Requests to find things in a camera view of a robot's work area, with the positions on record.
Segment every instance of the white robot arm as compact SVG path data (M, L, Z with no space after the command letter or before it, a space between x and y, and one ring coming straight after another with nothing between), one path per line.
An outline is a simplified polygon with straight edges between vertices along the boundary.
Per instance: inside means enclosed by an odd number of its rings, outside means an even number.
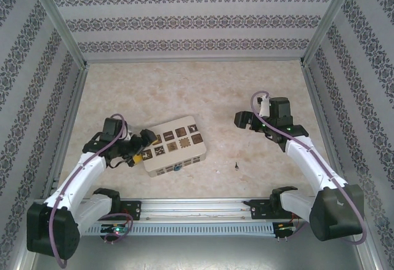
M108 166L112 167L113 159L120 157L122 161L118 164L125 162L132 167L142 160L141 152L157 140L150 130L142 130L137 136L126 129L120 136L123 123L126 125L119 119L105 119L103 131L84 145L81 158L61 187L43 204L34 203L29 208L28 250L67 260L74 254L81 235L92 224L109 213L121 213L120 195L114 190L99 188L87 202L81 205L81 201L101 173ZM52 250L50 234L54 236L58 256Z
M364 224L360 219L364 215L364 195L361 188L349 185L336 174L313 146L308 132L301 125L293 124L287 98L271 98L269 102L266 98L258 98L257 101L260 113L255 110L255 113L238 112L235 125L242 129L249 125L249 129L264 133L267 139L277 143L299 166L313 190L313 195L308 197L292 186L274 189L270 196L270 207L260 209L271 210L273 214L281 210L295 213L310 223L319 240L362 233ZM264 116L268 108L269 116Z

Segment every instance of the patterned wallpaper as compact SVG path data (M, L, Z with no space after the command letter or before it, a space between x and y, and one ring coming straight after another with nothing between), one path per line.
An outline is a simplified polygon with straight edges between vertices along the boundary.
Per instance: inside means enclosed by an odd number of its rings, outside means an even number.
M393 0L345 0L309 64L340 165L394 269Z
M38 0L0 0L0 269L41 198L79 68Z
M54 0L88 61L301 57L331 0Z

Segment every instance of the square tile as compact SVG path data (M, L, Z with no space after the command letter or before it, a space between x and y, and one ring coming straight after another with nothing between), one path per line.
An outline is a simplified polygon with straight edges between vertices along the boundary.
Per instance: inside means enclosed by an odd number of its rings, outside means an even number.
M190 133L195 133L195 132L198 131L197 125L195 125L195 124L189 125L187 128L189 129L189 132L190 132Z
M186 135L186 130L184 127L181 127L179 129L176 129L175 133L177 133L178 138L180 138Z
M164 141L171 141L175 138L174 133L172 131L164 133L163 137L164 137Z
M156 156L162 155L162 154L164 154L164 153L166 153L166 152L165 152L163 146L159 146L159 147L156 147L156 148L155 148L155 154L156 154Z
M168 143L167 148L168 148L169 152L178 150L178 146L177 146L176 142Z
M151 159L153 157L152 151L150 150L145 150L141 153L142 155L142 160L147 161L148 159Z
M203 138L202 138L200 133L198 133L197 135L191 136L191 139L193 140L194 144L198 144L198 143L201 143L203 141Z

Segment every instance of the purple cable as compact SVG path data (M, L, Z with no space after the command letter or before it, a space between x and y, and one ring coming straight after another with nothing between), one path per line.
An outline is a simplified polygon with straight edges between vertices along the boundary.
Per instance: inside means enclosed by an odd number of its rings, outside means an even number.
M274 132L276 132L276 133L278 133L278 134L280 134L280 135L282 135L282 136L285 136L286 138L288 138L288 139L290 139L290 140L295 141L297 144L301 145L301 146L304 147L308 152L310 152L310 154L312 154L312 156L316 159L316 161L319 163L319 165L321 166L321 168L324 170L324 172L325 172L326 175L328 176L329 180L332 181L332 182L335 184L335 186L337 186L338 190L342 193L342 195L344 196L344 198L346 199L346 201L349 203L350 207L352 208L352 210L353 210L354 213L356 214L358 221L360 222L361 228L363 229L363 235L361 236L361 239L360 239L360 240L358 240L358 241L350 241L350 240L344 239L344 241L346 241L346 242L348 242L348 243L350 243L350 244L352 244L352 245L359 245L359 244L362 244L362 243L367 239L367 228L366 228L365 222L364 222L364 220L363 220L363 217L361 216L360 212L359 212L358 209L356 208L356 205L355 205L354 202L350 199L349 195L347 195L347 193L345 192L345 190L340 186L340 184L339 184L339 183L337 182L337 180L334 178L334 176L332 175L332 173L331 173L331 172L326 168L326 166L322 163L321 159L320 159L320 158L318 157L318 155L314 152L314 150L311 149L311 147L309 147L308 145L306 145L304 142L302 142L302 141L300 141L300 140L294 138L293 136L291 136L291 135L289 135L289 134L287 134L287 133L285 133L285 132L282 132L281 130L278 130L277 128L273 127L272 125L267 124L267 122L266 122L264 119L262 119L262 118L260 117L259 113L258 113L258 112L256 111L256 109L254 108L253 102L254 102L255 97L256 97L257 95L262 94L262 93L264 93L264 94L266 95L266 98L268 98L269 95L270 95L268 92L266 92L266 91L264 91L264 90L261 90L261 91L258 91L258 92L256 92L256 93L254 93L253 96L252 96L252 98L251 98L251 108L252 108L252 110L253 110L254 115L256 115L256 117L257 117L263 124L265 124L269 129L272 129Z
M61 190L59 196L56 198L55 201L55 205L52 209L52 211L50 212L50 217L49 217L49 240L50 240L50 246L52 247L52 251L54 253L55 259L58 263L58 265L62 268L65 269L67 267L67 260L64 261L64 263L62 262L62 259L59 256L59 252L57 251L57 247L56 247L56 243L55 243L55 236L54 236L54 220L55 220L55 213L57 210L57 207L60 203L60 201L63 199L64 193L66 192L67 188L69 187L69 185L71 184L71 182L74 180L74 178L80 173L80 171L85 167L85 165L90 162L93 158L95 158L96 156L98 156L100 153L104 152L105 150L107 150L109 147L111 147L112 145L115 144L115 142L120 138L120 136L123 134L126 122L123 118L123 116L121 114L114 114L111 116L115 117L115 116L119 116L122 119L122 128L120 130L120 132L117 134L117 136L109 142L109 144L107 144L105 147L103 147L102 149L98 150L95 154L93 154L91 157L89 157L88 159L86 159L82 165L80 167L77 168L77 170L75 171L75 173L70 177L70 179L68 179L68 181L65 183L63 189Z
M124 239L130 233L130 231L131 231L131 229L133 227L133 217L130 214L128 214L128 213L111 213L109 215L102 216L100 218L100 220L109 218L111 216L125 216L125 217L130 219L130 226L127 229L126 233L124 233L123 235L119 236L116 233L108 233L106 236L104 236L104 242L108 242L107 241L107 237L109 237L109 236L116 236L118 239L116 239L114 241L111 241L111 244L115 244L115 243L121 241L122 239Z

